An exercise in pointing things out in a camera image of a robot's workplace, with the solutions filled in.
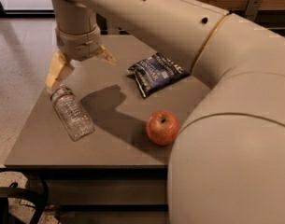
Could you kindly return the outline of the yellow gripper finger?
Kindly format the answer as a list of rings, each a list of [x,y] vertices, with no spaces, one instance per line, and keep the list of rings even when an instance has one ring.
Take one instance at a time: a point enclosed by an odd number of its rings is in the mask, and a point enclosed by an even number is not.
[[[117,64],[116,59],[103,45],[101,45],[99,50],[96,52],[96,57],[110,63],[111,65]]]
[[[56,51],[50,62],[50,69],[45,81],[48,93],[54,93],[64,81],[73,73],[75,67],[71,60],[61,51]]]

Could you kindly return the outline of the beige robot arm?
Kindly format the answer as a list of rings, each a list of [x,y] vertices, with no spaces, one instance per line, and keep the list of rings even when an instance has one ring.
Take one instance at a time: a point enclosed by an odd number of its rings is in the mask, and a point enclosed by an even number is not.
[[[209,87],[169,158],[171,224],[285,224],[285,38],[195,0],[53,0],[60,50],[94,54],[93,10]]]

